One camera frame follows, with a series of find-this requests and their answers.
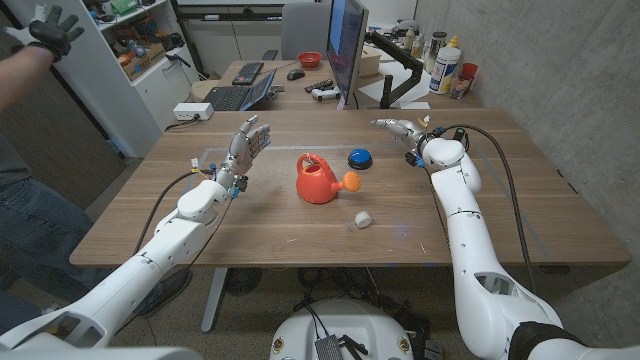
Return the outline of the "person's black-and-white gloved hand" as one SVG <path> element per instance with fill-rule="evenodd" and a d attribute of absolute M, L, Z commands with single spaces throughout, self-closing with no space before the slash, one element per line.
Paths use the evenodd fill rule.
<path fill-rule="evenodd" d="M 77 26 L 79 18 L 71 14 L 60 21 L 62 7 L 36 4 L 30 23 L 23 29 L 4 27 L 3 31 L 18 40 L 24 47 L 39 47 L 50 51 L 53 62 L 59 62 L 71 51 L 71 43 L 84 33 L 84 28 Z"/>

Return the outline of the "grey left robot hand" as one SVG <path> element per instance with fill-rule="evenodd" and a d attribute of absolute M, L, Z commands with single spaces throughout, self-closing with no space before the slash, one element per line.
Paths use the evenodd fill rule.
<path fill-rule="evenodd" d="M 271 143 L 268 124 L 252 129 L 258 120 L 259 116 L 254 115 L 240 126 L 216 172 L 216 182 L 227 189 L 232 187 L 238 177 L 249 171 L 253 160 Z"/>

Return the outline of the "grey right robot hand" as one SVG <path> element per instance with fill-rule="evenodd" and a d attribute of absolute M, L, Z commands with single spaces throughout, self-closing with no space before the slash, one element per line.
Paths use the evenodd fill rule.
<path fill-rule="evenodd" d="M 423 152 L 427 142 L 427 135 L 423 128 L 409 120 L 403 119 L 376 119 L 371 125 L 386 129 L 392 136 L 404 143 L 410 150 L 419 154 Z"/>

